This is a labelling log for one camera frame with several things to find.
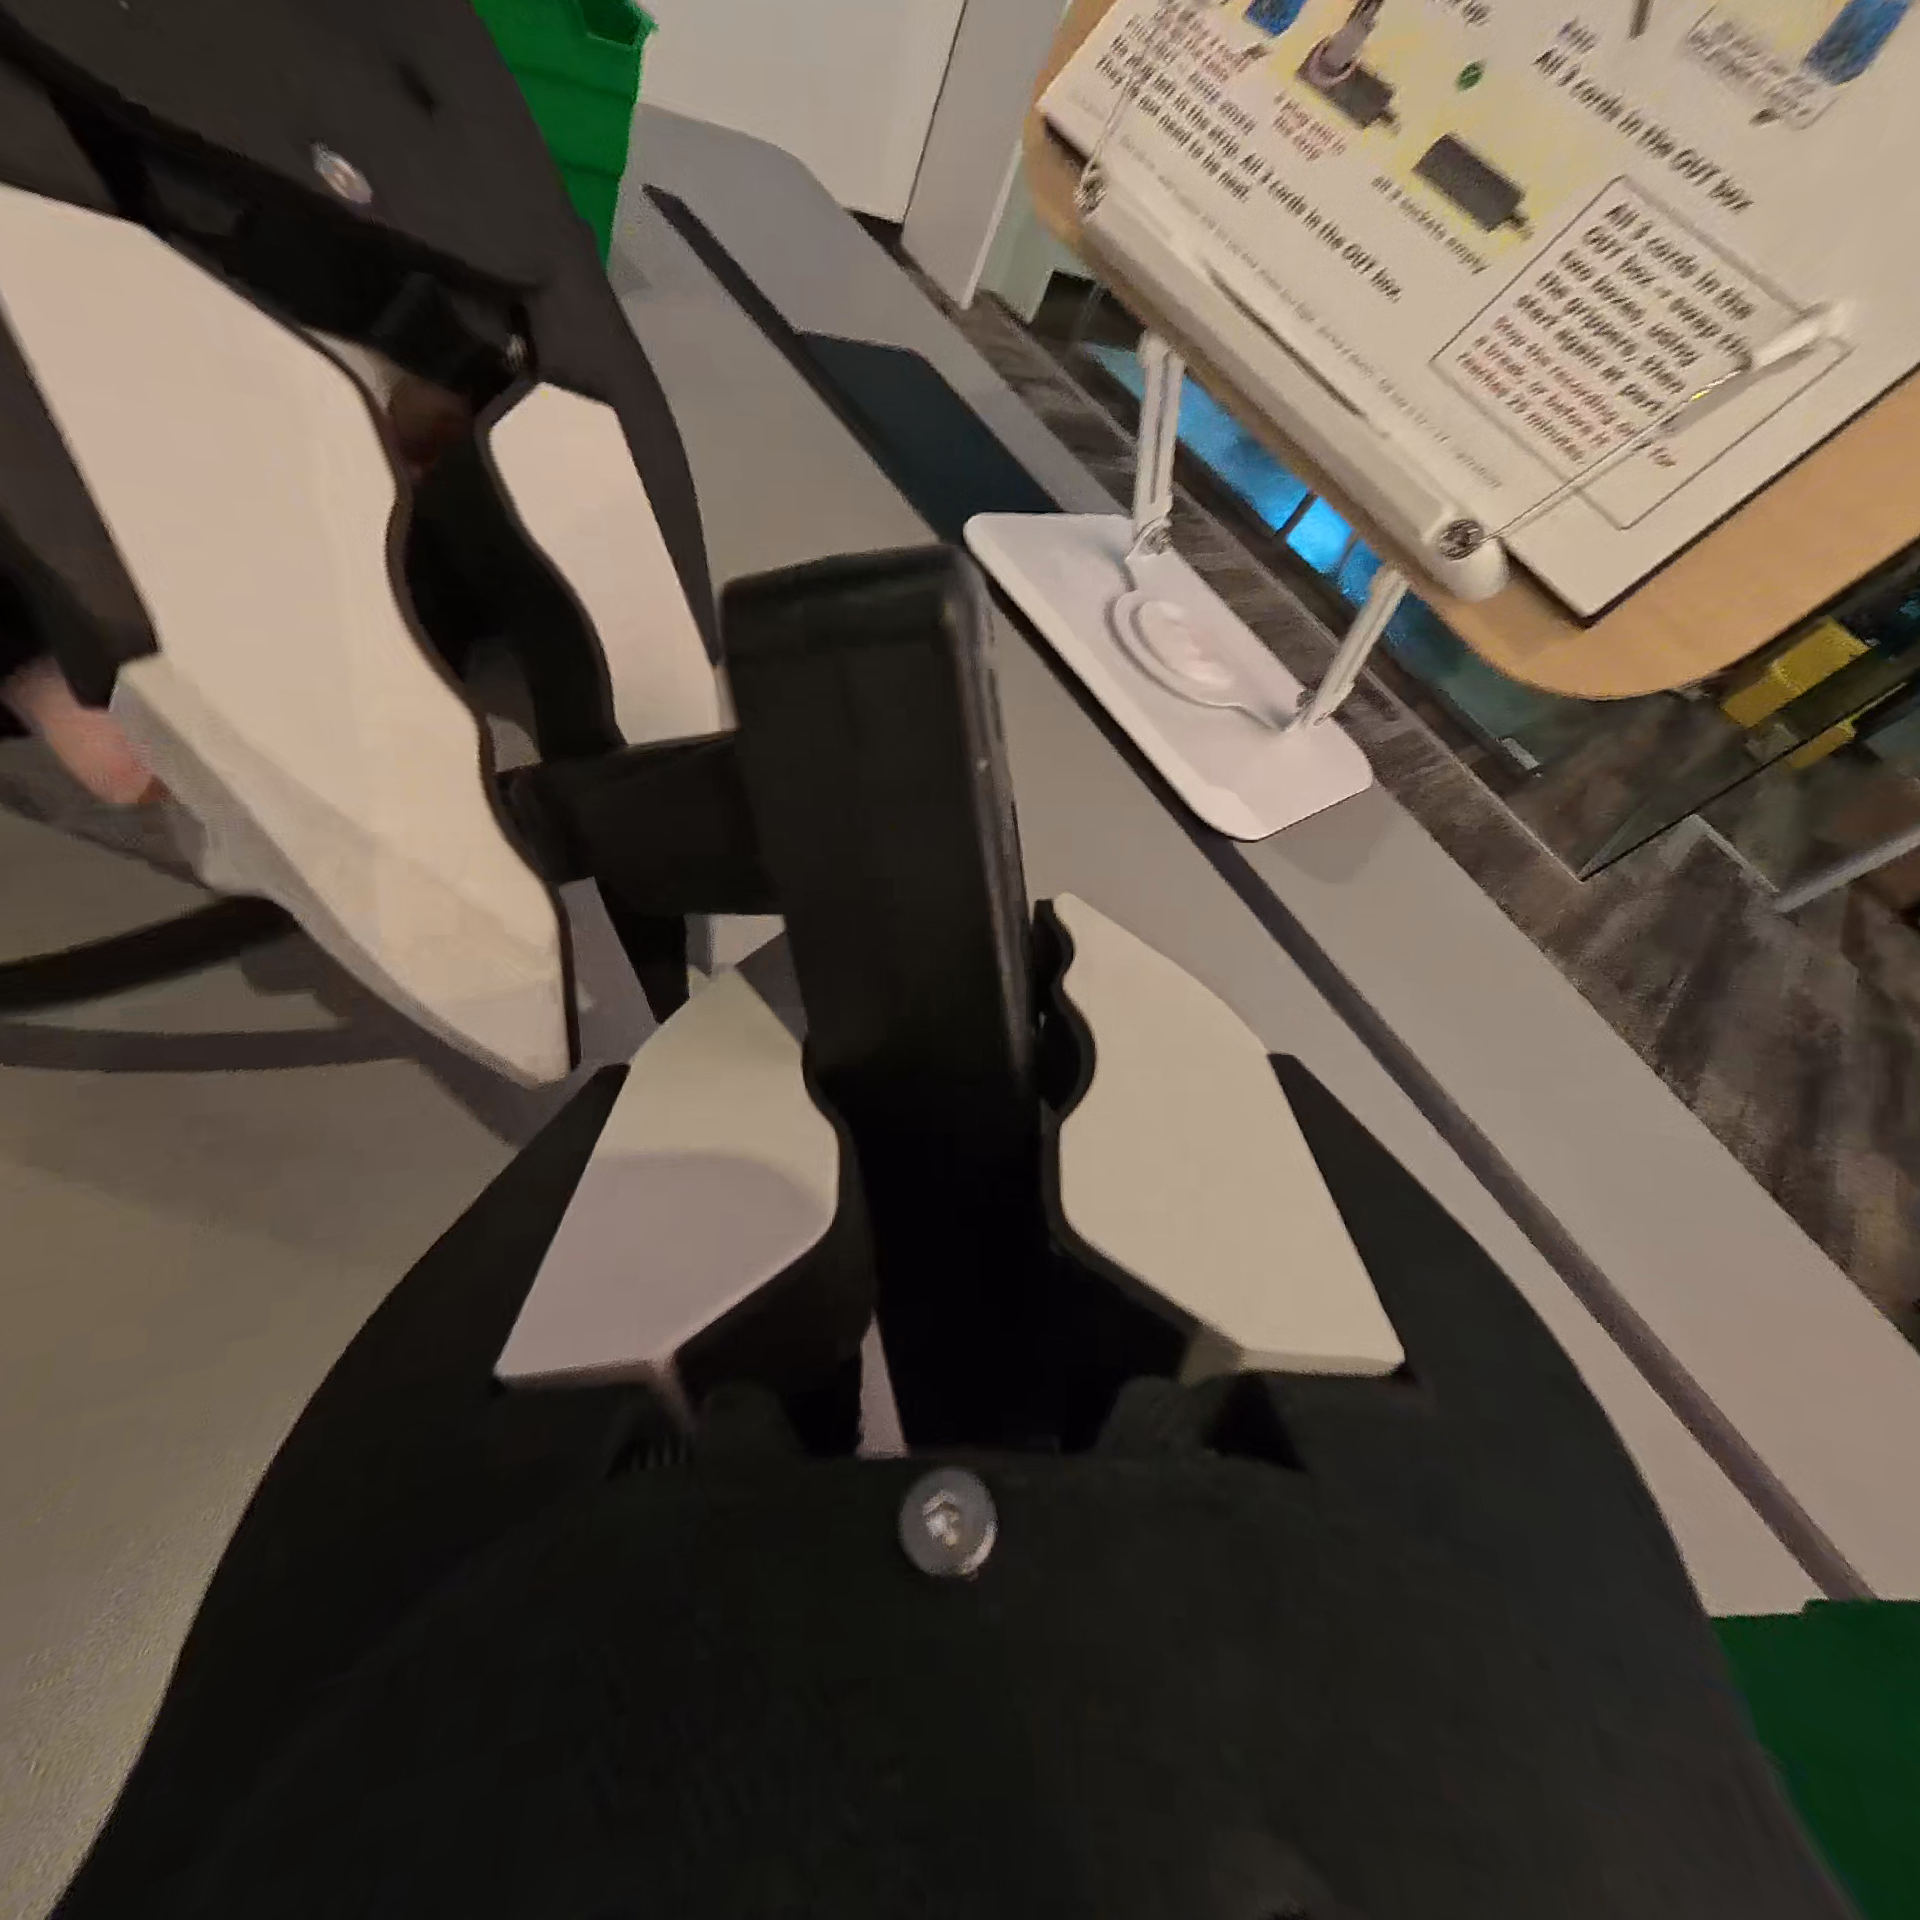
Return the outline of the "black power strip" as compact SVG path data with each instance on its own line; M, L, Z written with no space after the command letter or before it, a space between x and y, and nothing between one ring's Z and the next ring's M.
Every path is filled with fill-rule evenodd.
M950 544L767 571L723 600L807 1077L855 1152L917 1450L1047 1426L1032 922L991 639Z

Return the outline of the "glass railing panel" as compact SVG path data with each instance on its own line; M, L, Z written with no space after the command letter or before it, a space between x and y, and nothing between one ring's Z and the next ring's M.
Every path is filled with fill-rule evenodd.
M1766 760L1743 750L1721 699L1807 627L1834 618L1870 653L1790 703L1792 744ZM1579 879L1599 877L1685 826L1728 830L1762 856L1813 851L1807 822L1768 822L1827 807L1862 763L1870 774L1917 760L1919 549L1909 544L1754 656L1685 687L1609 703L1562 703L1506 739L1490 771L1499 799Z

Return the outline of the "document holder with white base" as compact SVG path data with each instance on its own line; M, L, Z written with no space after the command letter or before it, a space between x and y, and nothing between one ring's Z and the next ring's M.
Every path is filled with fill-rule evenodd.
M1071 4L1041 91L1112 4ZM1097 168L1041 125L1025 130L1025 176L1050 228L1141 325L1144 376L1127 512L984 512L968 546L993 582L1217 831L1262 842L1355 797L1375 774L1338 724L1391 618L1422 596L1479 658L1513 680L1578 699L1619 699L1704 680L1754 656L1838 592L1917 544L1917 373L1834 440L1766 487L1593 622L1574 618L1475 522L1441 546L1402 540L1395 508L1411 472L1365 461L1344 408L1307 375L1237 381L1246 325L1202 279L1178 277L1149 230L1118 212ZM1274 447L1361 536L1379 570L1349 636L1306 687L1205 586L1173 544L1173 463L1194 379Z

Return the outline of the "person's left hand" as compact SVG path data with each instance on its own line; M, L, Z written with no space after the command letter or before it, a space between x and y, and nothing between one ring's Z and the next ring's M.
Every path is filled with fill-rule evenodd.
M91 797L121 810L169 797L127 732L105 708L85 706L50 658L10 672L2 706Z

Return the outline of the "yellow bin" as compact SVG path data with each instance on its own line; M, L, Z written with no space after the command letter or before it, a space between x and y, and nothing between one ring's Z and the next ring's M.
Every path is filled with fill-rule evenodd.
M1842 667L1870 653L1870 639L1824 618L1775 651L1770 661L1720 702L1721 715L1739 730L1743 750L1754 760L1766 760L1792 744L1792 730L1785 724L1785 708Z

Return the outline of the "printed instruction sheet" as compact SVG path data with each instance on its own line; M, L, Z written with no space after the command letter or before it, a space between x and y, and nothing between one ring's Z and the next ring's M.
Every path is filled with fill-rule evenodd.
M1112 4L1039 112L1593 622L1917 373L1917 103L1917 4L1319 3Z

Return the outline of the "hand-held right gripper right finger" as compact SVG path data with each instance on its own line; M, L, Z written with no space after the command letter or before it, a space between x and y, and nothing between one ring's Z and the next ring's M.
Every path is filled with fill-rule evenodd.
M1181 1327L1186 1378L1397 1374L1402 1336L1256 1028L1080 896L1050 899L1047 928L1077 1061L1055 1127L1071 1240Z

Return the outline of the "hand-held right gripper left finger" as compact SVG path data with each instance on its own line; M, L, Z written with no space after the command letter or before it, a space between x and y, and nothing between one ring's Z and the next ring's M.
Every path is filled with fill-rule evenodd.
M813 1384L857 1352L857 1195L792 967L634 1056L496 1358L506 1384Z

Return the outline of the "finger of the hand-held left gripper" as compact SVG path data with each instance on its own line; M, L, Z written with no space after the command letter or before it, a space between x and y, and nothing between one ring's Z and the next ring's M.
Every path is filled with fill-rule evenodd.
M425 466L411 558L438 638L495 645L542 751L618 751L720 732L729 696L618 411L521 381Z
M575 1068L549 886L400 581L400 469L338 358L144 228L6 188L6 319L151 622L115 723L200 876L525 1086Z

